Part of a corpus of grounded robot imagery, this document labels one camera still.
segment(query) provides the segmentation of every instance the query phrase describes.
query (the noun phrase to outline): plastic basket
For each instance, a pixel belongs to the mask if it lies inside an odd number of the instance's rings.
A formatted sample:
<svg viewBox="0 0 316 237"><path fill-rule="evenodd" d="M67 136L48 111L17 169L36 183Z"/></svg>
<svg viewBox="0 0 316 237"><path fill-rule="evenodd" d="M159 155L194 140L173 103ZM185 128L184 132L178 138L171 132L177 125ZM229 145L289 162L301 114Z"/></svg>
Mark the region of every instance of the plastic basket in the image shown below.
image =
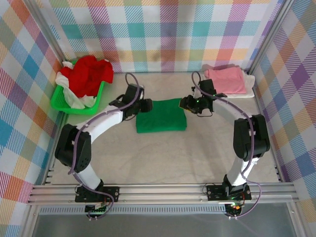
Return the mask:
<svg viewBox="0 0 316 237"><path fill-rule="evenodd" d="M63 111L67 114L76 114L76 115L94 115L98 111L98 107L101 100L102 90L104 87L105 81L101 82L100 88L98 91L97 99L95 101L94 106L91 108L86 107L85 109L72 109L67 104L65 97L64 97L64 88L60 85L57 85L54 94L50 100L50 104L52 108L58 111Z"/></svg>

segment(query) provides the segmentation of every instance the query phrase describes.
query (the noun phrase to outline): green towel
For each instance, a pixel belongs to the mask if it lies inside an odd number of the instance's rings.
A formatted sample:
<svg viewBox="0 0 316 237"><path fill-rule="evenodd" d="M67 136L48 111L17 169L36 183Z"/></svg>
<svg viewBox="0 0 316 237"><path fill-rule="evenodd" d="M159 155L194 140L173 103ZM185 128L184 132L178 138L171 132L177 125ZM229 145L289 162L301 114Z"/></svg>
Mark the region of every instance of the green towel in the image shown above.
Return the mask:
<svg viewBox="0 0 316 237"><path fill-rule="evenodd" d="M136 116L137 133L186 130L187 118L184 110L179 107L180 100L153 101L150 112Z"/></svg>

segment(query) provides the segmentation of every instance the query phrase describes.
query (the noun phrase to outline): folded pink cloth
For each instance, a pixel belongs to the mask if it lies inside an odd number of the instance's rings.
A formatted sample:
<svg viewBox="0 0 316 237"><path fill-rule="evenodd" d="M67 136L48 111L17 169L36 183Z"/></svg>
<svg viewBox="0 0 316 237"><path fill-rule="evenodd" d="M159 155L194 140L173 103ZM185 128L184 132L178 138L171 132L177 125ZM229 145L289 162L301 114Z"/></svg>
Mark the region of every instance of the folded pink cloth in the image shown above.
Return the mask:
<svg viewBox="0 0 316 237"><path fill-rule="evenodd" d="M247 92L240 67L223 70L208 69L204 74L206 78L213 80L217 93L243 94Z"/></svg>

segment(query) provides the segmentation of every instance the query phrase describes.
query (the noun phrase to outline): white cloth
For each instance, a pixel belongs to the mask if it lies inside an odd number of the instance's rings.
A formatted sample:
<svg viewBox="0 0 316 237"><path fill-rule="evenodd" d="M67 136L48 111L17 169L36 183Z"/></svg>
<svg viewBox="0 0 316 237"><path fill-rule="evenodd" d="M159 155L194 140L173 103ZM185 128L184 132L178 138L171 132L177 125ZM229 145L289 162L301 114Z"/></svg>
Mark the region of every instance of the white cloth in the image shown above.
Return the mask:
<svg viewBox="0 0 316 237"><path fill-rule="evenodd" d="M70 62L63 62L64 67L73 69L73 64ZM70 89L69 89L69 80L67 77L62 75L60 72L56 76L56 84L64 88L64 97L67 104L73 109L84 109L86 106L91 108L96 101L94 96L84 96L78 98Z"/></svg>
<svg viewBox="0 0 316 237"><path fill-rule="evenodd" d="M255 96L252 90L255 84L255 76L247 75L244 71L242 72L242 74L243 74L243 80L245 82L246 93L245 94L226 94L228 98L241 99L241 98L252 98Z"/></svg>

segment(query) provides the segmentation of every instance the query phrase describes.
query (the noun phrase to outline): colorful plaid fabric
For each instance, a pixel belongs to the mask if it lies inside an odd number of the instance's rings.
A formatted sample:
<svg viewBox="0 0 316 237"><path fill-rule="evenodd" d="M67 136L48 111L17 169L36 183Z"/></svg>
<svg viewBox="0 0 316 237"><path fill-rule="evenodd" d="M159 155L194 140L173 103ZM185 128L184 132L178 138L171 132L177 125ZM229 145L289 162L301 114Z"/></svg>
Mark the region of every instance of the colorful plaid fabric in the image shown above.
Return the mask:
<svg viewBox="0 0 316 237"><path fill-rule="evenodd" d="M14 237L60 119L49 105L60 64L22 0L1 1L0 32L0 237Z"/></svg>
<svg viewBox="0 0 316 237"><path fill-rule="evenodd" d="M276 158L316 236L316 0L297 0L255 71Z"/></svg>
<svg viewBox="0 0 316 237"><path fill-rule="evenodd" d="M67 59L115 72L250 66L283 0L38 0Z"/></svg>

